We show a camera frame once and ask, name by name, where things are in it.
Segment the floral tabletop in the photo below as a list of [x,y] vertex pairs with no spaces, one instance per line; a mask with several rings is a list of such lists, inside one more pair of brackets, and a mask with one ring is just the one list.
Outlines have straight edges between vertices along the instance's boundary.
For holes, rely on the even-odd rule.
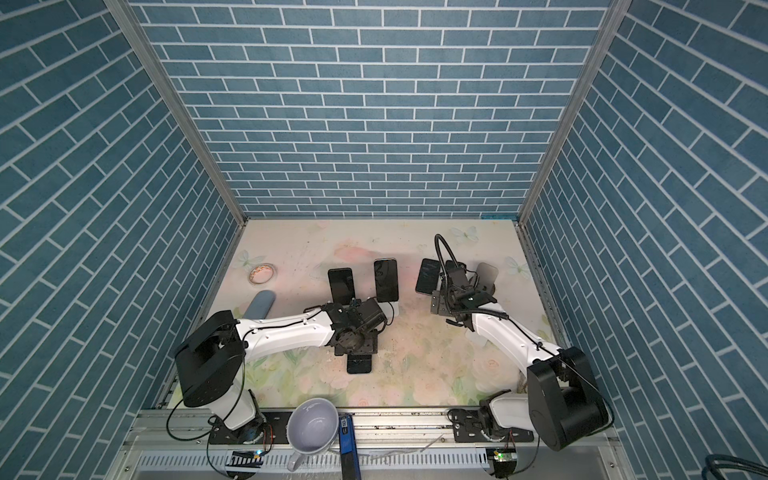
[[[422,259],[437,258],[435,233],[470,270],[480,262],[496,266],[499,303],[552,338],[509,220],[251,220],[210,313],[232,310],[238,318],[260,290],[277,296],[269,318],[300,313],[330,300],[327,271],[340,267],[352,268],[359,298],[375,296],[373,261],[379,258],[397,259],[400,288],[400,314],[379,337],[371,373],[347,374],[346,357],[330,347],[265,356],[246,367],[246,388],[259,406],[295,407],[315,396],[336,406],[475,405],[498,390],[517,389],[521,373],[509,358],[432,315],[429,296],[414,290]],[[259,263],[274,265],[276,275],[257,287],[248,274]],[[170,404],[179,399],[177,388]]]

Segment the blue brick wall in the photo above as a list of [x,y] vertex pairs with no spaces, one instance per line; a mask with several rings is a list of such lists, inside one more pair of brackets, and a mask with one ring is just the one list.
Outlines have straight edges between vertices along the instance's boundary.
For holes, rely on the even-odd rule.
[[131,2],[249,216],[476,218],[518,212],[609,0],[255,3]]
[[638,478],[768,462],[766,25],[634,0],[530,219]]
[[0,12],[0,478],[91,478],[235,226],[101,0]]

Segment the mug handle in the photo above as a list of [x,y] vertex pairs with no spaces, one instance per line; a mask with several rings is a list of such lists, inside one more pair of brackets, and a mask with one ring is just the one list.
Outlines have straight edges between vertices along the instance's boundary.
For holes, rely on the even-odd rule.
[[288,458],[288,472],[295,472],[296,469],[304,463],[304,460],[306,460],[306,455],[294,452],[293,455]]

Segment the blue tool with black label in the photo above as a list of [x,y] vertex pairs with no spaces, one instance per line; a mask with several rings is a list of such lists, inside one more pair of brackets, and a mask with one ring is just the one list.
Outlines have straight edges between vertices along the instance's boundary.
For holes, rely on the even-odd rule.
[[349,413],[342,415],[339,419],[339,449],[341,451],[342,480],[361,480],[360,461],[355,443],[355,427]]

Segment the mug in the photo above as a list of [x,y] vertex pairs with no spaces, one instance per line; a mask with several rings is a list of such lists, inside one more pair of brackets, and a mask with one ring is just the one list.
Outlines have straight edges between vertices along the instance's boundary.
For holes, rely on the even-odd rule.
[[288,471],[295,472],[309,455],[325,452],[339,434],[339,412],[326,399],[309,399],[293,411],[286,428],[288,443],[295,452]]

